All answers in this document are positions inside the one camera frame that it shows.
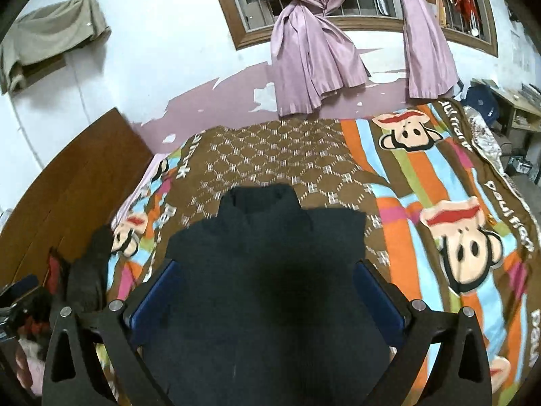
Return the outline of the black jacket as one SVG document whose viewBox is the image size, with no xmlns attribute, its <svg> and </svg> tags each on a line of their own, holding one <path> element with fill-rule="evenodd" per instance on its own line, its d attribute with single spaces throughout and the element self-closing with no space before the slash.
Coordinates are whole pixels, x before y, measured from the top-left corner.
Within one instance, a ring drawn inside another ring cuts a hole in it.
<svg viewBox="0 0 541 406">
<path fill-rule="evenodd" d="M 359 405 L 390 350 L 357 295 L 366 217 L 237 187 L 172 235 L 180 290 L 143 351 L 176 405 Z"/>
</svg>

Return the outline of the red bag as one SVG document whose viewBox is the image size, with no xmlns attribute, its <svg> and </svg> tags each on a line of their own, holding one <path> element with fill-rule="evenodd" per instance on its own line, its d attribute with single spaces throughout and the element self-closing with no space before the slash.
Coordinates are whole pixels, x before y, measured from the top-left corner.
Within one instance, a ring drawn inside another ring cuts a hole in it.
<svg viewBox="0 0 541 406">
<path fill-rule="evenodd" d="M 49 250 L 47 264 L 44 287 L 52 296 L 63 297 L 67 291 L 71 264 L 54 247 Z"/>
</svg>

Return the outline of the brown wooden headboard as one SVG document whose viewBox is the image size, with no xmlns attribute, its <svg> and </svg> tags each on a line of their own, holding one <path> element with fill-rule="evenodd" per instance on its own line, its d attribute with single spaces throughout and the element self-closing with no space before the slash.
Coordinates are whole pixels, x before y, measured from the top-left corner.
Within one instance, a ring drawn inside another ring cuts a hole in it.
<svg viewBox="0 0 541 406">
<path fill-rule="evenodd" d="M 153 154 L 112 109 L 65 147 L 25 192 L 1 232 L 1 283 L 44 279 L 49 250 L 81 257 L 94 230 L 112 221 Z"/>
</svg>

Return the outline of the colourful monkey print blanket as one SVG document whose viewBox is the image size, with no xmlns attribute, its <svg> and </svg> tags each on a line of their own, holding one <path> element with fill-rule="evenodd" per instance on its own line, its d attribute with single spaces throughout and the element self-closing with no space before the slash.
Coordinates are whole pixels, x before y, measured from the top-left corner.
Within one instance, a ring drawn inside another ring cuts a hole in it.
<svg viewBox="0 0 541 406">
<path fill-rule="evenodd" d="M 113 222 L 107 296 L 126 299 L 170 237 L 215 216 L 231 188 L 287 183 L 305 208 L 365 213 L 366 253 L 430 307 L 472 308 L 511 405 L 540 341 L 540 225 L 478 114 L 454 101 L 361 119 L 289 119 L 199 132 L 152 163 Z"/>
</svg>

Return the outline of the wooden desk shelf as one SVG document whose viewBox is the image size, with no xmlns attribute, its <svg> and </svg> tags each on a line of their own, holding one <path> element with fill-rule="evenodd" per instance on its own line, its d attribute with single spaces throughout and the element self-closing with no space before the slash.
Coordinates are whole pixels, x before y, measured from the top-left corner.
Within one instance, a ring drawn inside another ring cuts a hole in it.
<svg viewBox="0 0 541 406">
<path fill-rule="evenodd" d="M 501 133 L 511 140 L 513 132 L 524 134 L 518 150 L 534 165 L 535 182 L 540 179 L 540 89 L 522 84 L 520 89 L 504 88 L 487 79 L 472 79 L 471 85 L 484 85 L 495 96 L 499 108 Z"/>
</svg>

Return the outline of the pink curtain right panel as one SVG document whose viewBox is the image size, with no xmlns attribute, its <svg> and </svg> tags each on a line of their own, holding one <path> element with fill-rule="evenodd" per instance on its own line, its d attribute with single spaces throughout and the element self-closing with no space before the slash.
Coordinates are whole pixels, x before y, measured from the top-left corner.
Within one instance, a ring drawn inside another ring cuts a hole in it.
<svg viewBox="0 0 541 406">
<path fill-rule="evenodd" d="M 456 64 L 426 0 L 401 0 L 408 92 L 412 99 L 437 99 L 458 82 Z"/>
</svg>

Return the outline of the pink curtain panel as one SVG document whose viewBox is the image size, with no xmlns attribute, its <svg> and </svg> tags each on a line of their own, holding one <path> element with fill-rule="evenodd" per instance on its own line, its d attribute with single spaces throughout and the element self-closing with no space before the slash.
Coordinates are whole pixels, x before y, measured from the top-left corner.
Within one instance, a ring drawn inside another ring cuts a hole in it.
<svg viewBox="0 0 541 406">
<path fill-rule="evenodd" d="M 369 78 L 352 40 L 326 15 L 345 0 L 291 0 L 270 37 L 278 114 L 312 114 L 323 100 Z"/>
<path fill-rule="evenodd" d="M 408 92 L 412 99 L 437 99 L 458 82 L 456 64 L 426 0 L 401 0 Z"/>
</svg>

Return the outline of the pink curtain left panel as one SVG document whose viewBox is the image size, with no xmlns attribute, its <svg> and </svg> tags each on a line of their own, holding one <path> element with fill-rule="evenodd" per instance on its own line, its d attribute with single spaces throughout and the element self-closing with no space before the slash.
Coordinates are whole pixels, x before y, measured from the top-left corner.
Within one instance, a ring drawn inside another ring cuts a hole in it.
<svg viewBox="0 0 541 406">
<path fill-rule="evenodd" d="M 323 100 L 369 78 L 352 40 L 326 15 L 345 0 L 291 0 L 270 37 L 278 114 L 312 114 Z"/>
</svg>

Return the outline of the brown framed barred window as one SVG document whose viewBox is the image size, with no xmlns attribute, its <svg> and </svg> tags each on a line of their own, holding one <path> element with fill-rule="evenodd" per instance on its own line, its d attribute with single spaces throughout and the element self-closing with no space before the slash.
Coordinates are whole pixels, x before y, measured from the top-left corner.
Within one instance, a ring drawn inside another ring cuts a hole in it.
<svg viewBox="0 0 541 406">
<path fill-rule="evenodd" d="M 219 0 L 236 49 L 271 39 L 273 24 L 291 0 Z M 447 40 L 499 55 L 490 0 L 475 0 L 479 18 L 464 18 L 452 0 L 426 0 Z M 345 0 L 329 15 L 343 30 L 401 32 L 401 0 Z"/>
</svg>

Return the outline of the beige cloth on wall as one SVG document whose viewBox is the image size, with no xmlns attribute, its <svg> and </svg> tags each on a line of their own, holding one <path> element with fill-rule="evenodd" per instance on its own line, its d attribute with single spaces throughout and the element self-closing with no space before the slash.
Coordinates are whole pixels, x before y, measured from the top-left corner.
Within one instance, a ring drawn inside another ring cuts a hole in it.
<svg viewBox="0 0 541 406">
<path fill-rule="evenodd" d="M 1 42 L 1 92 L 27 85 L 25 68 L 110 33 L 97 0 L 67 0 L 18 18 Z"/>
</svg>

